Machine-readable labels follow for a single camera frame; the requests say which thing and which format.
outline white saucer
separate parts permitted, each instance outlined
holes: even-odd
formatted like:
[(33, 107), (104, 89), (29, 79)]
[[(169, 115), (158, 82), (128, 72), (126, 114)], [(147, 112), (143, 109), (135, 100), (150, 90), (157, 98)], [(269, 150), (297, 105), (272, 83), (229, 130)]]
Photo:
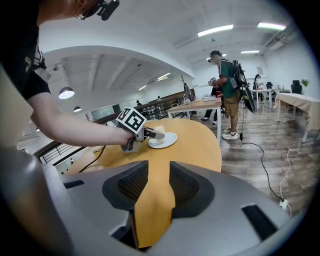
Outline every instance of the white saucer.
[(166, 132), (164, 137), (164, 142), (160, 142), (155, 138), (149, 139), (149, 146), (154, 149), (163, 149), (171, 146), (178, 139), (178, 135), (174, 132)]

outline cap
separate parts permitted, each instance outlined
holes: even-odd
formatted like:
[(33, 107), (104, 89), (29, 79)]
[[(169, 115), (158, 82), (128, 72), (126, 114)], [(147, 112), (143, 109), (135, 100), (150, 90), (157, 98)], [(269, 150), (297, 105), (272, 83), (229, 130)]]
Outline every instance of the cap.
[(213, 50), (211, 53), (210, 53), (210, 56), (212, 55), (219, 55), (220, 57), (222, 57), (222, 53), (218, 50)]

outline short sleeve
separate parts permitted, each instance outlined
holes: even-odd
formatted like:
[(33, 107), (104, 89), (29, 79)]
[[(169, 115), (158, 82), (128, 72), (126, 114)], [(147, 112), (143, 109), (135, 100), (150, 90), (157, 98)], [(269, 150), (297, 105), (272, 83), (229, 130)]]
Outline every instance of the short sleeve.
[(31, 71), (22, 91), (25, 100), (41, 93), (50, 93), (48, 83), (45, 82), (34, 71)]
[(228, 64), (225, 61), (220, 61), (219, 65), (220, 65), (219, 75), (228, 77), (228, 74), (229, 74), (229, 72), (228, 72)]

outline black t-shirt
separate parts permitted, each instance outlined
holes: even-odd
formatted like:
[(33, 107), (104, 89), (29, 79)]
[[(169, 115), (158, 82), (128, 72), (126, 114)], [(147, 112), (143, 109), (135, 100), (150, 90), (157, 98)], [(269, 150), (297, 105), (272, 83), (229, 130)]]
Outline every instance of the black t-shirt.
[(39, 93), (50, 93), (48, 83), (33, 71), (39, 27), (37, 26), (39, 3), (41, 0), (22, 1), (14, 10), (14, 17), (4, 26), (4, 50), (1, 51), (1, 63), (12, 83), (27, 100)]

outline person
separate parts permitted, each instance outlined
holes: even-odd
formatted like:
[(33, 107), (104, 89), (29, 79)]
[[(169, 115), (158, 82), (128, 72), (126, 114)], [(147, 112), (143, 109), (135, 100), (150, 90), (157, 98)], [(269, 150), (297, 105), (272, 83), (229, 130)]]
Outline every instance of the person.
[(12, 3), (8, 10), (15, 11), (16, 25), (5, 26), (2, 31), (7, 39), (2, 45), (5, 51), (1, 51), (1, 63), (33, 108), (31, 120), (48, 138), (80, 147), (126, 145), (134, 137), (131, 131), (62, 113), (49, 90), (50, 75), (38, 46), (39, 26), (47, 21), (81, 15), (91, 10), (93, 6), (89, 3), (90, 0), (33, 0), (19, 2), (18, 8)]
[[(223, 96), (223, 94), (221, 93), (221, 94), (217, 95), (217, 92), (221, 92), (220, 86), (218, 88), (212, 87), (212, 91), (211, 91), (211, 95), (210, 96), (216, 96), (217, 98), (221, 98)], [(204, 117), (201, 118), (201, 121), (203, 121), (203, 122), (208, 121), (209, 118), (210, 118), (211, 113), (212, 113), (212, 109), (208, 109), (205, 112)], [(217, 124), (217, 120), (218, 120), (217, 119), (217, 110), (215, 110), (212, 124), (216, 125)]]
[[(263, 85), (264, 85), (264, 83), (261, 82), (261, 76), (259, 74), (256, 74), (254, 81), (253, 81), (253, 89), (258, 90), (259, 88), (262, 88)], [(264, 98), (263, 98), (262, 93), (260, 93), (260, 99), (261, 99), (261, 103), (264, 103)]]
[(216, 89), (221, 86), (224, 107), (226, 115), (230, 116), (230, 128), (225, 129), (222, 138), (225, 140), (237, 140), (237, 125), (238, 125), (238, 105), (240, 101), (240, 91), (234, 89), (230, 79), (233, 77), (233, 64), (229, 60), (222, 57), (222, 54), (218, 50), (214, 50), (210, 53), (209, 62), (218, 66), (219, 79), (213, 82)]

